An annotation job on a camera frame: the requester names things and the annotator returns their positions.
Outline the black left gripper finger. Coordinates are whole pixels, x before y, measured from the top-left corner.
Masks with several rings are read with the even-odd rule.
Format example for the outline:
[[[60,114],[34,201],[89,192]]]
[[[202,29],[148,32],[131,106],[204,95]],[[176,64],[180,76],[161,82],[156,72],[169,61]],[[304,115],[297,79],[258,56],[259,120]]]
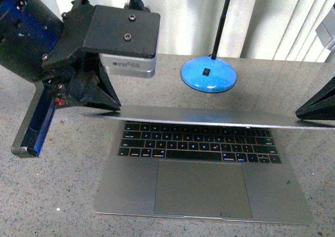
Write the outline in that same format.
[[[121,103],[104,69],[79,71],[69,82],[68,98],[77,106],[119,111]]]

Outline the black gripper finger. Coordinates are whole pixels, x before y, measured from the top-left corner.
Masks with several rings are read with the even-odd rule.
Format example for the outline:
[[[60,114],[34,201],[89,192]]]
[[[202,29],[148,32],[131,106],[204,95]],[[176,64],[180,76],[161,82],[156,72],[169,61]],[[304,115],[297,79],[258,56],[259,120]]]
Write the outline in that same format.
[[[334,77],[295,114],[301,120],[334,120]]]

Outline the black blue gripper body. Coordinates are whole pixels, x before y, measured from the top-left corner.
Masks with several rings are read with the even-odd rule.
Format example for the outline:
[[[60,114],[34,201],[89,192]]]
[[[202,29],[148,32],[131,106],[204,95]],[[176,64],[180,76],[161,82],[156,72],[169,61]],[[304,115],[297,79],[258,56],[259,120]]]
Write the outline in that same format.
[[[36,88],[12,145],[17,157],[38,157],[55,110],[77,106],[68,98],[72,77],[102,68],[97,53],[70,51],[79,31],[70,23],[86,6],[76,0],[60,19],[41,0],[1,0],[1,65]]]

